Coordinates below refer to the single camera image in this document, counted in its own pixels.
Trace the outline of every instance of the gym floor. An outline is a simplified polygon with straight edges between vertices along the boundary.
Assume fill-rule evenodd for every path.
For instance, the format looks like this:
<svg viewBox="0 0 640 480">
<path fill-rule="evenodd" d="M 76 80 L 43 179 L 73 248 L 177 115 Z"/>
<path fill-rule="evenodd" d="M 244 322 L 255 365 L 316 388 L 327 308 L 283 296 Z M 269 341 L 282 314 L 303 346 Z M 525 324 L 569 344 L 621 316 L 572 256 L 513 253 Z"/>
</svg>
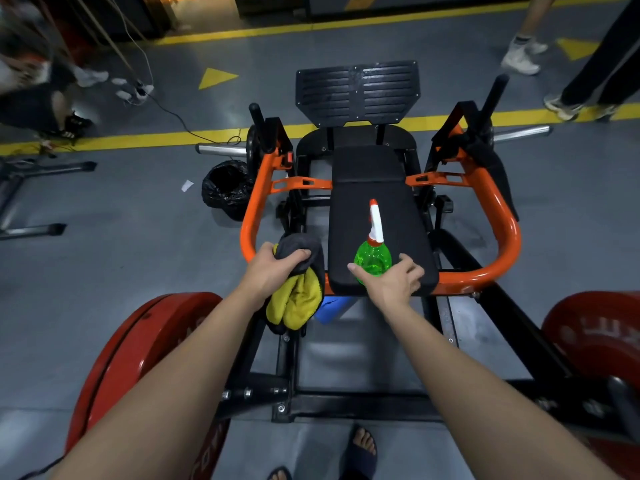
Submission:
<svg viewBox="0 0 640 480">
<path fill-rule="evenodd" d="M 540 32 L 553 45 L 537 77 L 513 76 L 494 122 L 558 123 L 541 108 L 586 60 L 553 42 L 598 41 L 624 0 L 572 0 L 554 8 Z M 294 105 L 297 69 L 415 59 L 422 97 L 401 123 L 415 131 L 424 165 L 433 131 L 459 100 L 482 102 L 500 72 L 506 44 L 524 4 L 417 14 L 367 23 L 302 25 L 305 30 L 233 32 L 165 39 L 147 48 L 155 97 L 189 129 L 226 141 L 244 135 L 249 103 L 279 116 L 290 135 L 309 131 Z M 146 78 L 146 63 L 126 52 Z M 96 69 L 127 73 L 105 55 Z M 217 72 L 237 77 L 210 87 Z M 226 296 L 244 272 L 239 226 L 204 206 L 200 182 L 221 159 L 197 154 L 198 139 L 152 101 L 132 107 L 113 87 L 85 89 L 82 106 L 99 124 L 60 161 L 98 162 L 94 173 L 27 181 L 11 212 L 12 226 L 64 222 L 61 237 L 0 243 L 0 477 L 17 478 L 57 458 L 84 379 L 120 323 L 160 294 L 210 290 Z M 558 300 L 583 290 L 640 289 L 640 99 L 608 124 L 554 124 L 548 138 L 499 143 L 520 213 L 522 254 L 500 284 L 540 324 Z M 29 151 L 28 132 L 0 128 L 0 153 Z M 327 177 L 318 162 L 312 176 Z M 180 190 L 185 180 L 196 184 Z M 455 212 L 445 227 L 480 262 L 495 256 L 491 229 L 467 189 L 447 188 Z M 270 202 L 258 241 L 277 241 L 281 227 Z M 310 231 L 326 238 L 328 210 L 311 211 Z M 527 371 L 470 298 L 451 300 L 460 347 L 503 378 Z M 254 370 L 275 369 L 277 341 L 266 333 Z M 414 388 L 417 379 L 382 318 L 360 300 L 339 321 L 311 322 L 302 341 L 300 382 L 357 390 Z M 337 478 L 351 424 L 338 420 L 270 423 L 270 409 L 231 422 L 214 478 L 261 479 L 286 465 L 295 479 Z M 376 478 L 472 478 L 447 429 L 439 424 L 366 424 L 376 437 Z"/>
</svg>

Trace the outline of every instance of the forearm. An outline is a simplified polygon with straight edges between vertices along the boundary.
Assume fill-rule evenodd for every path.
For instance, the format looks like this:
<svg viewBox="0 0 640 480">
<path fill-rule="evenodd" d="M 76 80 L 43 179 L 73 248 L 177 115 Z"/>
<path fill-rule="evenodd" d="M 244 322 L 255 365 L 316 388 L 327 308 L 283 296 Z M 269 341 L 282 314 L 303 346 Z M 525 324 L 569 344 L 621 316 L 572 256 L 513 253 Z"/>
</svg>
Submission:
<svg viewBox="0 0 640 480">
<path fill-rule="evenodd" d="M 409 306 L 386 315 L 477 479 L 617 478 L 560 423 Z"/>
<path fill-rule="evenodd" d="M 188 477 L 255 304 L 238 290 L 85 435 L 54 480 Z"/>
</svg>

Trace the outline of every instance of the orange metal frame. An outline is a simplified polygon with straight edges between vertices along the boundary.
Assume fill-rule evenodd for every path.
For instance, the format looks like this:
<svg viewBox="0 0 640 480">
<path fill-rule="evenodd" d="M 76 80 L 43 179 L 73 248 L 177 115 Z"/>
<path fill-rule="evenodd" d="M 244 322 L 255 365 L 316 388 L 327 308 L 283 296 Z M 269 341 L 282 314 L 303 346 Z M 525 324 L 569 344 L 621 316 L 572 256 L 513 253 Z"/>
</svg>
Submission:
<svg viewBox="0 0 640 480">
<path fill-rule="evenodd" d="M 460 126 L 457 126 L 451 132 L 452 135 L 461 133 Z M 268 195 L 289 192 L 295 189 L 332 189 L 331 180 L 321 180 L 319 178 L 291 177 L 271 180 L 274 170 L 286 169 L 286 159 L 291 161 L 291 156 L 280 155 L 279 150 L 276 150 L 265 155 L 260 165 L 251 199 L 244 216 L 242 229 L 240 230 L 240 247 L 247 261 L 251 261 L 255 256 L 255 238 L 258 234 L 258 227 L 260 226 L 264 204 Z M 485 168 L 476 165 L 475 161 L 462 150 L 459 151 L 456 158 L 446 161 L 460 162 L 464 173 L 441 171 L 421 173 L 407 177 L 406 184 L 411 187 L 422 185 L 471 187 L 476 193 L 476 197 L 489 219 L 493 234 L 498 241 L 498 257 L 488 266 L 476 271 L 461 273 L 441 271 L 438 285 L 433 291 L 434 295 L 441 296 L 470 294 L 490 285 L 514 265 L 520 254 L 522 236 L 518 222 Z M 328 276 L 325 276 L 324 290 L 327 295 L 333 294 L 329 286 Z"/>
</svg>

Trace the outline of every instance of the black padded seat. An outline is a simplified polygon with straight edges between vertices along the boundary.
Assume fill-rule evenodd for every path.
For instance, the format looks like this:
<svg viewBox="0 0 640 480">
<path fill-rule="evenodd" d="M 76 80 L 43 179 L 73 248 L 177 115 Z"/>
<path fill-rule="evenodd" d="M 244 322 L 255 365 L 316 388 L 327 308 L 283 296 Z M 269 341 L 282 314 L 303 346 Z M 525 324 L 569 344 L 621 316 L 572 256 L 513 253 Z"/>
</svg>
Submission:
<svg viewBox="0 0 640 480">
<path fill-rule="evenodd" d="M 369 201 L 380 206 L 385 243 L 393 263 L 405 253 L 424 268 L 422 286 L 414 295 L 427 296 L 438 284 L 438 270 L 403 166 L 388 146 L 336 148 L 329 213 L 329 284 L 336 295 L 365 296 L 364 286 L 347 269 L 367 239 Z"/>
</svg>

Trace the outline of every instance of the yellow floor line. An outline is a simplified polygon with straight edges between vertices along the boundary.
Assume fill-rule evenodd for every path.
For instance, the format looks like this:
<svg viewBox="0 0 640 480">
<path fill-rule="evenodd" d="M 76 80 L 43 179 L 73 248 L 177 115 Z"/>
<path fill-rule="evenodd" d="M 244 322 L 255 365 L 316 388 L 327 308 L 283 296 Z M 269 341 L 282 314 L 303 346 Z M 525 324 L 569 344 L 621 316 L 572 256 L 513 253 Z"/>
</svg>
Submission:
<svg viewBox="0 0 640 480">
<path fill-rule="evenodd" d="M 622 0 L 557 0 L 554 7 L 578 6 L 597 3 L 612 3 Z M 480 15 L 484 13 L 501 13 L 506 11 L 524 10 L 529 2 L 499 3 L 485 6 L 466 8 L 452 8 L 446 10 L 421 11 L 404 15 L 373 16 L 354 20 L 339 20 L 336 22 L 299 23 L 283 27 L 265 27 L 260 29 L 231 30 L 225 32 L 211 32 L 191 35 L 172 35 L 151 42 L 153 45 L 173 45 L 176 43 L 206 42 L 211 40 L 225 40 L 231 38 L 260 37 L 263 35 L 277 35 L 295 32 L 310 32 L 316 30 L 343 29 L 349 27 L 363 27 L 365 25 L 380 25 L 384 23 L 411 22 L 415 20 L 431 20 L 434 18 L 449 18 L 453 16 Z"/>
<path fill-rule="evenodd" d="M 447 119 L 446 114 L 441 116 L 418 116 L 405 118 L 398 123 L 398 126 L 407 131 L 435 131 L 441 128 Z M 587 108 L 580 114 L 576 122 L 586 123 L 593 121 L 593 108 Z M 613 117 L 614 121 L 640 119 L 640 103 L 624 104 Z M 556 124 L 561 121 L 556 115 L 546 109 L 526 109 L 523 111 L 502 111 L 496 112 L 492 116 L 495 127 L 527 126 Z M 286 125 L 285 129 L 290 138 L 302 138 L 307 133 L 316 129 L 311 123 L 301 125 Z M 226 142 L 229 139 L 240 136 L 246 140 L 248 128 L 233 128 L 227 130 L 204 130 L 196 131 L 197 134 L 213 141 Z M 121 136 L 101 136 L 97 138 L 84 138 L 77 142 L 75 151 L 96 151 L 96 150 L 123 150 L 127 148 L 153 148 L 156 146 L 181 146 L 187 144 L 206 143 L 185 131 L 175 133 L 154 133 L 154 134 L 130 134 Z M 37 152 L 38 145 L 33 142 L 27 143 L 7 143 L 0 144 L 0 156 L 10 155 L 32 155 Z M 68 149 L 57 148 L 57 152 L 67 152 Z"/>
</svg>

